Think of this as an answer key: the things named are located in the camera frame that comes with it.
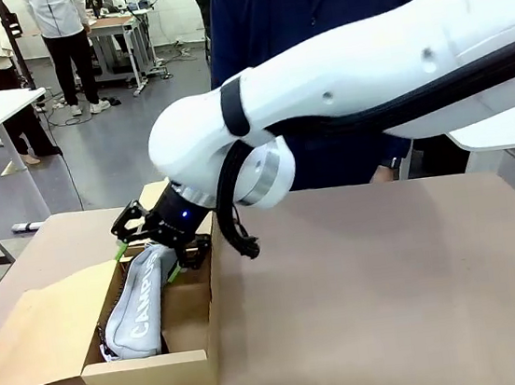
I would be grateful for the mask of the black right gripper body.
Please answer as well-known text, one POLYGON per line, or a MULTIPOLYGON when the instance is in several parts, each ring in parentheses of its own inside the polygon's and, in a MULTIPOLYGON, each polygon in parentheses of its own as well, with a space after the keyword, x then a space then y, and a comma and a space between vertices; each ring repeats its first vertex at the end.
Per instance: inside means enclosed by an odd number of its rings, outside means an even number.
POLYGON ((165 191, 145 218, 146 231, 151 240, 177 250, 195 239, 207 214, 208 209, 184 199, 175 190, 165 191))

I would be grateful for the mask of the person's left hand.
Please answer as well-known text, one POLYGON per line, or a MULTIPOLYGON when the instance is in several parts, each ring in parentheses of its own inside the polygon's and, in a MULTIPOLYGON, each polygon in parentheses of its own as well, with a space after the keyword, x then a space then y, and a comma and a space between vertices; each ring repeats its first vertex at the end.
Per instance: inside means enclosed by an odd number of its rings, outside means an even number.
POLYGON ((371 183, 387 183, 393 182, 399 176, 401 160, 399 158, 393 159, 393 161, 385 162, 377 167, 377 170, 371 177, 371 183))

